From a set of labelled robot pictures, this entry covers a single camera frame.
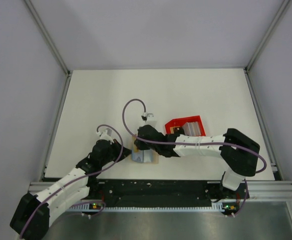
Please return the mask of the grey credit card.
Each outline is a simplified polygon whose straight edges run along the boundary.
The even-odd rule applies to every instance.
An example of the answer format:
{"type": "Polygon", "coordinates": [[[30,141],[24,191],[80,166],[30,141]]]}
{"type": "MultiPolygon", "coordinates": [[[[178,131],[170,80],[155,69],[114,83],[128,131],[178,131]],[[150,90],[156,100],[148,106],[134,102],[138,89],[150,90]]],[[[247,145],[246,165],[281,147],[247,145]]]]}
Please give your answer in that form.
{"type": "Polygon", "coordinates": [[[143,151],[143,163],[153,162],[153,151],[151,149],[143,151]]]}

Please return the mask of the beige card holder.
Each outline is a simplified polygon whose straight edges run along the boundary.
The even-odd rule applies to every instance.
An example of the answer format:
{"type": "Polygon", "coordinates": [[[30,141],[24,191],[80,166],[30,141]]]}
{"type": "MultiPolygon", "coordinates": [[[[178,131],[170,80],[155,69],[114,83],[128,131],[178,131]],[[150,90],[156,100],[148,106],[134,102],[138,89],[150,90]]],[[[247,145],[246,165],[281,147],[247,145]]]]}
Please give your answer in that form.
{"type": "MultiPolygon", "coordinates": [[[[131,154],[132,152],[139,152],[144,150],[139,150],[136,145],[134,144],[134,141],[136,140],[135,137],[132,137],[132,146],[131,146],[131,154]]],[[[159,163],[159,155],[156,151],[153,151],[153,162],[152,163],[138,163],[138,164],[158,164],[159,163]]]]}

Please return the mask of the red plastic card tray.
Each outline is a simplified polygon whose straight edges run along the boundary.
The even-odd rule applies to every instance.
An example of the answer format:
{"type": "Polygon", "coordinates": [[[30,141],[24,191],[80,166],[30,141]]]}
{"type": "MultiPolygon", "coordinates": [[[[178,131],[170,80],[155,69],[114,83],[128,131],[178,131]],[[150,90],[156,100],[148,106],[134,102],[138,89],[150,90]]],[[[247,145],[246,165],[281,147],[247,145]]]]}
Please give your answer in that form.
{"type": "Polygon", "coordinates": [[[199,115],[174,118],[165,124],[167,134],[180,133],[191,137],[206,136],[201,117],[199,115]]]}

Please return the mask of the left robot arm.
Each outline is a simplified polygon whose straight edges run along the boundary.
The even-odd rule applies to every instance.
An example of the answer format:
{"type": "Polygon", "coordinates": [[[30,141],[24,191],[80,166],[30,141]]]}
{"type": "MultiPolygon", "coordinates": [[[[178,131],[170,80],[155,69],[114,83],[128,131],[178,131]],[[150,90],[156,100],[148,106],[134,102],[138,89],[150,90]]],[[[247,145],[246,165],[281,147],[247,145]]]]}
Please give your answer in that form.
{"type": "Polygon", "coordinates": [[[20,200],[10,227],[25,240],[41,240],[53,222],[79,200],[94,198],[99,186],[96,177],[108,163],[118,163],[131,150],[117,140],[98,140],[92,151],[63,178],[36,194],[20,200]]]}

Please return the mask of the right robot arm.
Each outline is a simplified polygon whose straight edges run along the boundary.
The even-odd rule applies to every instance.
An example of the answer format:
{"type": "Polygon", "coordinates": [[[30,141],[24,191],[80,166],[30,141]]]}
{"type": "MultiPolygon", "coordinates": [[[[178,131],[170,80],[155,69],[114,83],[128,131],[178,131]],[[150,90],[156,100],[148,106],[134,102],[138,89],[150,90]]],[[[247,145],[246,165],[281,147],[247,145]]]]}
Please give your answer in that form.
{"type": "Polygon", "coordinates": [[[225,198],[236,194],[240,183],[257,173],[260,145],[235,128],[218,136],[188,136],[179,132],[163,134],[145,125],[138,129],[134,145],[139,150],[154,150],[166,158],[203,156],[224,160],[228,169],[219,192],[225,198]]]}

